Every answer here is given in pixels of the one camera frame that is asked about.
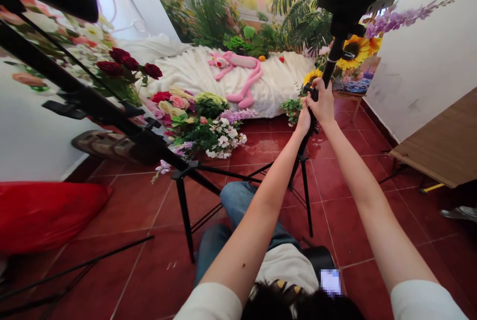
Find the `pink panther plush toy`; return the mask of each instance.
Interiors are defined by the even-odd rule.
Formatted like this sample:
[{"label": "pink panther plush toy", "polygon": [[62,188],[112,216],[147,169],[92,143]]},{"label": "pink panther plush toy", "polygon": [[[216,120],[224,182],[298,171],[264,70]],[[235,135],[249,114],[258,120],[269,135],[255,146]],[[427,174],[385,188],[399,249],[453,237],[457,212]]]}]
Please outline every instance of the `pink panther plush toy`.
[{"label": "pink panther plush toy", "polygon": [[209,60],[209,65],[219,67],[222,70],[215,76],[215,80],[219,81],[222,77],[230,72],[233,67],[244,67],[253,69],[253,72],[248,77],[243,89],[238,94],[227,95],[227,100],[233,103],[238,103],[238,107],[246,109],[253,105],[253,97],[250,92],[250,87],[259,80],[263,74],[260,61],[253,57],[245,57],[233,54],[231,51],[224,54],[210,53],[212,60]]}]

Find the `black hair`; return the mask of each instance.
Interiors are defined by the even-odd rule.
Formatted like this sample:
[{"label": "black hair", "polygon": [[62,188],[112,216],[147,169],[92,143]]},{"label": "black hair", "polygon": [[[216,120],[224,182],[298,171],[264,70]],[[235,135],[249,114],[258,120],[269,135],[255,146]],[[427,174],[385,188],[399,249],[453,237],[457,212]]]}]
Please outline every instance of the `black hair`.
[{"label": "black hair", "polygon": [[301,291],[293,302],[286,298],[286,294],[277,292],[273,284],[256,283],[255,293],[243,309],[242,320],[292,320],[290,305],[295,308],[297,320],[364,319],[356,304],[344,295],[331,297],[319,289],[313,294]]}]

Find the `white sleeve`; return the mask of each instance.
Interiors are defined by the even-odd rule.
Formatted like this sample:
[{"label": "white sleeve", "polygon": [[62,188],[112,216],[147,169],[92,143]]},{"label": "white sleeve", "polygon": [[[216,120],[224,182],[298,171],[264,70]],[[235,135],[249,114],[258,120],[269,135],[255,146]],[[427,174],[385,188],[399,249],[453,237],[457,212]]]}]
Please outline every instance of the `white sleeve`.
[{"label": "white sleeve", "polygon": [[229,288],[218,283],[199,284],[180,308],[174,320],[240,320],[242,304]]},{"label": "white sleeve", "polygon": [[394,319],[467,319],[451,294],[427,280],[408,280],[391,291]]}]

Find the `jeans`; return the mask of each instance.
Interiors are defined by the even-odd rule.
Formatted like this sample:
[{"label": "jeans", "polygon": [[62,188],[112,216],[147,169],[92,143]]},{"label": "jeans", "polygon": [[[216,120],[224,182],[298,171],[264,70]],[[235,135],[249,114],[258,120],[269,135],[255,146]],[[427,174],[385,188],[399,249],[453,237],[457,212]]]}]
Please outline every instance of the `jeans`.
[{"label": "jeans", "polygon": [[[233,230],[237,228],[242,220],[256,191],[256,187],[248,182],[230,182],[222,189],[222,192],[220,193],[220,201],[230,218]],[[199,281],[202,279],[207,269],[209,269],[209,266],[222,250],[225,243],[227,243],[231,235],[232,230],[222,224],[214,225],[205,231],[199,245],[197,273],[195,276],[194,287],[199,284]],[[277,222],[268,250],[286,243],[293,244],[299,251],[301,251],[300,244],[296,239],[294,239],[285,228]]]}]

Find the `hand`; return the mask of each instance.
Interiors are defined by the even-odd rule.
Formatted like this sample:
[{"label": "hand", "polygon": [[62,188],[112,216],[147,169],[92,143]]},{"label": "hand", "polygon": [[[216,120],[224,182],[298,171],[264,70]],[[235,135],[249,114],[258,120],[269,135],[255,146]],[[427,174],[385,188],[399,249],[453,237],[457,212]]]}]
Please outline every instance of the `hand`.
[{"label": "hand", "polygon": [[310,111],[308,110],[308,103],[306,98],[302,98],[302,110],[298,116],[297,130],[296,132],[300,133],[303,137],[307,134],[310,129],[310,124],[312,118],[310,116]]},{"label": "hand", "polygon": [[310,106],[313,114],[319,121],[320,125],[327,124],[334,121],[334,97],[332,91],[332,84],[329,82],[328,88],[325,89],[324,81],[321,78],[313,80],[312,87],[318,86],[319,99],[314,101],[310,94],[307,95],[307,103]]}]

